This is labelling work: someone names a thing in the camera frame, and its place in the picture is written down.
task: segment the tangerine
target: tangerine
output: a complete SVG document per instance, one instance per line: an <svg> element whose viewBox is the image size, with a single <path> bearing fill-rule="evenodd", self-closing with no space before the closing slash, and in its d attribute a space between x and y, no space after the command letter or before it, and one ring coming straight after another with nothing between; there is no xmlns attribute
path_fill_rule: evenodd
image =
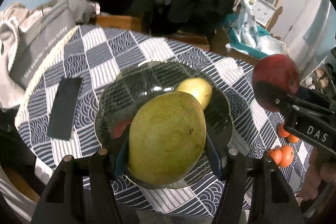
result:
<svg viewBox="0 0 336 224"><path fill-rule="evenodd" d="M284 123L278 125L277 132L280 137L286 138L289 136L289 133L286 130L284 130Z"/></svg>
<svg viewBox="0 0 336 224"><path fill-rule="evenodd" d="M267 152L267 155L270 156L276 164L279 164L282 158L282 152L280 149L271 149Z"/></svg>
<svg viewBox="0 0 336 224"><path fill-rule="evenodd" d="M292 134L289 134L289 136L287 137L287 141L289 141L290 143L297 143L299 141L299 138Z"/></svg>
<svg viewBox="0 0 336 224"><path fill-rule="evenodd" d="M280 150L282 153L282 158L278 166L285 168L292 163L293 158L294 158L294 150L289 145L284 145L280 147Z"/></svg>

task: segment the plastic bag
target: plastic bag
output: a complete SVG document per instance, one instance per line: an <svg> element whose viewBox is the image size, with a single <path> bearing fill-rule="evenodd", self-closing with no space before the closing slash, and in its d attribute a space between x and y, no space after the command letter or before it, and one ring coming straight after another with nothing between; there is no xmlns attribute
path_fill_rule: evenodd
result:
<svg viewBox="0 0 336 224"><path fill-rule="evenodd" d="M287 54L286 44L269 35L259 37L256 49L268 55Z"/></svg>
<svg viewBox="0 0 336 224"><path fill-rule="evenodd" d="M258 42L257 23L254 20L254 7L256 0L238 0L234 10L238 4L241 9L237 19L238 35L246 45L255 48Z"/></svg>

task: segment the screw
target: screw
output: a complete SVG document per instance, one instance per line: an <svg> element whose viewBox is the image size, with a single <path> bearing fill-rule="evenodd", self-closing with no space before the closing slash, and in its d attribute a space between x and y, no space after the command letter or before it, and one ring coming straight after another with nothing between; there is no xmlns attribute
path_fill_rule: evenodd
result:
<svg viewBox="0 0 336 224"><path fill-rule="evenodd" d="M233 149L233 148L231 148L231 149L229 150L229 154L232 155L232 156L236 156L236 155L238 154L238 151L235 150L235 149Z"/></svg>
<svg viewBox="0 0 336 224"><path fill-rule="evenodd" d="M268 161L268 162L271 162L271 161L272 161L272 158L271 158L270 156L267 156L267 155L264 157L264 159L265 159L266 161Z"/></svg>
<svg viewBox="0 0 336 224"><path fill-rule="evenodd" d="M102 148L98 151L99 155L105 155L107 153L107 149L106 148Z"/></svg>
<svg viewBox="0 0 336 224"><path fill-rule="evenodd" d="M63 160L65 162L68 162L68 161L72 160L72 156L71 155L66 155L66 156L64 156Z"/></svg>

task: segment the checkered tablecloth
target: checkered tablecloth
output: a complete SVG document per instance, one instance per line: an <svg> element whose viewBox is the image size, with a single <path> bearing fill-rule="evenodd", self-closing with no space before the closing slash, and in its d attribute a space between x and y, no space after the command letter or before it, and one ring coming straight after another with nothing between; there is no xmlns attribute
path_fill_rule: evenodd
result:
<svg viewBox="0 0 336 224"><path fill-rule="evenodd" d="M278 113L265 111L256 102L251 86L253 67L241 60L165 38L94 25L77 26L70 31L69 37L51 52L40 75L34 76L37 81L28 87L26 101L16 117L21 138L52 169L65 155L85 157L100 149L94 121L101 93L120 71L145 60L184 61L211 77L227 95L235 129L250 145L251 157L261 158L265 150L289 144L276 134L276 126L283 118ZM69 141L47 136L54 97L60 80L65 77L83 78ZM312 146L302 140L291 146L294 160L281 171L293 191L297 191L305 177ZM249 180L243 210L251 204L251 185ZM89 178L84 178L84 187L90 187ZM124 205L166 214L204 216L215 214L223 188L224 184L212 173L180 190L147 190L134 185L125 176L113 183L115 197Z"/></svg>

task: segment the black phone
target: black phone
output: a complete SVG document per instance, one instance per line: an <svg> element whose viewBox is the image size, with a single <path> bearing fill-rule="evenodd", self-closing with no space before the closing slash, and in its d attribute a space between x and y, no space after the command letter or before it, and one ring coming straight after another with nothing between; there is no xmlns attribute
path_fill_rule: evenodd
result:
<svg viewBox="0 0 336 224"><path fill-rule="evenodd" d="M65 78L59 83L50 113L48 137L70 140L81 84L82 78Z"/></svg>

